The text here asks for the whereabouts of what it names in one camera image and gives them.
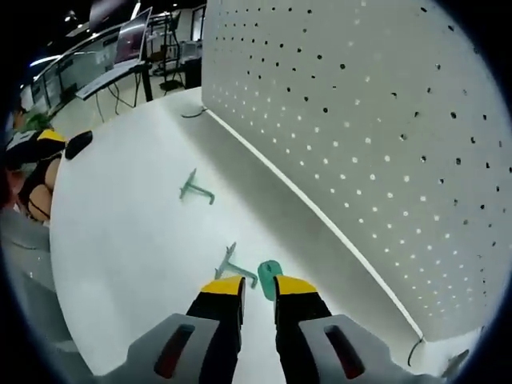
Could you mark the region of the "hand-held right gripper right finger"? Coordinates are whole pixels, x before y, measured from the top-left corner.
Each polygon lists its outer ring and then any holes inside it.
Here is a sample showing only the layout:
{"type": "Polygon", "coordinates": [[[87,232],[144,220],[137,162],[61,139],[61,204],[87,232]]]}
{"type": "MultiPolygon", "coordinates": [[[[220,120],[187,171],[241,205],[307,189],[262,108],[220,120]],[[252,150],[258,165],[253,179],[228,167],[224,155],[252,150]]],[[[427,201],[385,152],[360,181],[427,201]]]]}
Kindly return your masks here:
{"type": "Polygon", "coordinates": [[[424,383],[389,347],[345,315],[333,315],[305,280],[274,277],[276,349],[288,383],[424,383]]]}

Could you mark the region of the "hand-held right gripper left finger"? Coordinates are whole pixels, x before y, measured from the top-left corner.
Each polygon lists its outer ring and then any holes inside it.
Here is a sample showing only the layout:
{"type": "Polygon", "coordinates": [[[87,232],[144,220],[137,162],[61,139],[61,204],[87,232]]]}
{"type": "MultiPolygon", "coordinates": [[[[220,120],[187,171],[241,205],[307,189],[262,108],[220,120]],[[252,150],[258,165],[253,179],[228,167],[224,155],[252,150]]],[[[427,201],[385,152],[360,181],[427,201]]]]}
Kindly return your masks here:
{"type": "Polygon", "coordinates": [[[126,360],[95,383],[231,383],[241,350],[246,279],[215,279],[185,314],[131,343],[126,360]]]}

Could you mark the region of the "person's left hand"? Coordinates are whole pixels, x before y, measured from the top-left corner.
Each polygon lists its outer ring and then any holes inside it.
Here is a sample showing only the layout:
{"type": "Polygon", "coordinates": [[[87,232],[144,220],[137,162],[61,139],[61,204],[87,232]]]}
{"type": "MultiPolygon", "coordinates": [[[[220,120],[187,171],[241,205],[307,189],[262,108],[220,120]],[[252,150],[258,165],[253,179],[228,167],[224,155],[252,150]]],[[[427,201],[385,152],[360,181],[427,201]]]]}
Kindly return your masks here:
{"type": "Polygon", "coordinates": [[[40,161],[25,178],[18,200],[27,215],[37,222],[48,222],[61,154],[40,161]]]}

